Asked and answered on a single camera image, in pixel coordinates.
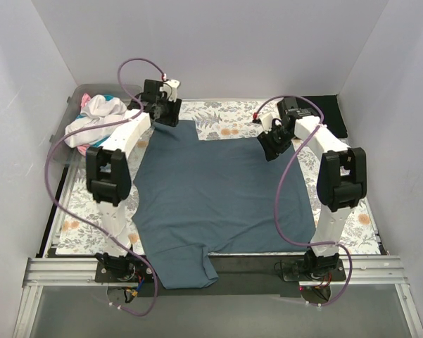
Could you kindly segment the blue grey t shirt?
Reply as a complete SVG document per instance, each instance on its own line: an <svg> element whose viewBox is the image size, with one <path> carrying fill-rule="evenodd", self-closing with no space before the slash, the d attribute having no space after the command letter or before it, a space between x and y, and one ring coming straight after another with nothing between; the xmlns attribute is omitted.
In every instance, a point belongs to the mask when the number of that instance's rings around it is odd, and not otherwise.
<svg viewBox="0 0 423 338"><path fill-rule="evenodd" d="M217 281L209 253L300 251L315 233L294 150L266 161L257 139L203 141L196 125L155 124L134 179L144 253L167 289Z"/></svg>

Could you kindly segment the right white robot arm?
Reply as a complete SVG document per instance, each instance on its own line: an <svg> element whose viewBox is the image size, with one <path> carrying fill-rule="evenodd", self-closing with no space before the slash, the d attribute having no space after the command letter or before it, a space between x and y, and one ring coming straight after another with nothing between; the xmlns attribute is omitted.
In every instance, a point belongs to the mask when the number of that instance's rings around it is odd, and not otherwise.
<svg viewBox="0 0 423 338"><path fill-rule="evenodd" d="M322 110L307 98L276 96L278 117L257 110L253 122L262 125L258 135L265 158L273 161L284 153L293 139L300 139L320 162L317 197L321 203L315 234L309 243L287 239L306 251L294 263L280 265L284 279L330 280L342 273L339 259L341 235L348 216L367 194L367 157L361 148L340 141L324 124Z"/></svg>

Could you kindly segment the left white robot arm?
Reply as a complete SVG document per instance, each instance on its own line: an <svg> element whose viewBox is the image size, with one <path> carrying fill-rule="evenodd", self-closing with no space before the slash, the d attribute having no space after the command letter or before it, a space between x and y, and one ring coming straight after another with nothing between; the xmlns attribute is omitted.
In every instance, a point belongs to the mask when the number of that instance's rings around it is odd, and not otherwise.
<svg viewBox="0 0 423 338"><path fill-rule="evenodd" d="M144 270L128 253L132 248L125 211L132 188L128 157L153 122L170 127L178 124L180 85L178 80L146 80L138 96L143 107L128 110L124 115L127 121L101 146L90 147L86 152L87 190L99 209L106 236L104 252L95 257L106 272L122 282L135 279Z"/></svg>

